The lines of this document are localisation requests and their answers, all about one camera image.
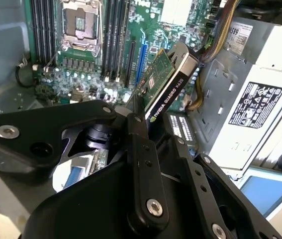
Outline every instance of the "motherboard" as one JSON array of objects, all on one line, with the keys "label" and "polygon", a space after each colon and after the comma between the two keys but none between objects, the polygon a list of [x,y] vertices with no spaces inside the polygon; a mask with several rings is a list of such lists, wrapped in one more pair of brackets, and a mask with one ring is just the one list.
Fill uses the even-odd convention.
[{"label": "motherboard", "polygon": [[[194,51],[211,42],[219,4],[219,0],[25,1],[36,96],[51,105],[95,99],[126,104],[159,53],[178,41]],[[184,110],[194,84],[195,77],[170,110]]]}]

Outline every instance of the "blue pcie slot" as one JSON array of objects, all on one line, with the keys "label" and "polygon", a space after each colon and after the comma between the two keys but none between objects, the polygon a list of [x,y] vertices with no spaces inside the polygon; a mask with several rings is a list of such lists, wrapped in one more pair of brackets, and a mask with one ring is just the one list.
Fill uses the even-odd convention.
[{"label": "blue pcie slot", "polygon": [[142,44],[139,65],[138,65],[137,70],[136,70],[135,86],[137,86],[137,84],[139,83],[141,76],[142,76],[146,50],[147,50],[147,43]]}]

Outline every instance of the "white sticker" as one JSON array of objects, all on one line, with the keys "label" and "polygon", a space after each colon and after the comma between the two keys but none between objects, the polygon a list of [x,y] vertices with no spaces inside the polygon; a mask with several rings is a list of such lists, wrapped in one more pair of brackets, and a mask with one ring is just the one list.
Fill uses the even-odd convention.
[{"label": "white sticker", "polygon": [[150,89],[152,89],[153,86],[155,85],[153,76],[151,76],[151,78],[150,78],[149,85],[150,85]]},{"label": "white sticker", "polygon": [[225,7],[227,0],[221,0],[219,7]]},{"label": "white sticker", "polygon": [[224,47],[241,55],[252,31],[252,28],[253,26],[238,22],[231,23]]}]

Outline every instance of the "power supply label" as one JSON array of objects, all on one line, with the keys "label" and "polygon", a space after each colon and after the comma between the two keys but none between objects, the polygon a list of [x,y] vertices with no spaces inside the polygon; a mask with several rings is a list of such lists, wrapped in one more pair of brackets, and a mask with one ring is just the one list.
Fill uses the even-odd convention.
[{"label": "power supply label", "polygon": [[253,26],[251,25],[232,22],[224,47],[241,55],[250,36],[252,28]]},{"label": "power supply label", "polygon": [[281,87],[249,82],[229,124],[261,128],[281,95]]}]

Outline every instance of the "black sticker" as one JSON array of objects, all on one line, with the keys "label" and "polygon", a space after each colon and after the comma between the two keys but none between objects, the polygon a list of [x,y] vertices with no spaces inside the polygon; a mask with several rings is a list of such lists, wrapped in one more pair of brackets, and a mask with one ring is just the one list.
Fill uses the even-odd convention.
[{"label": "black sticker", "polygon": [[281,95],[281,87],[249,82],[229,124],[261,128]]}]

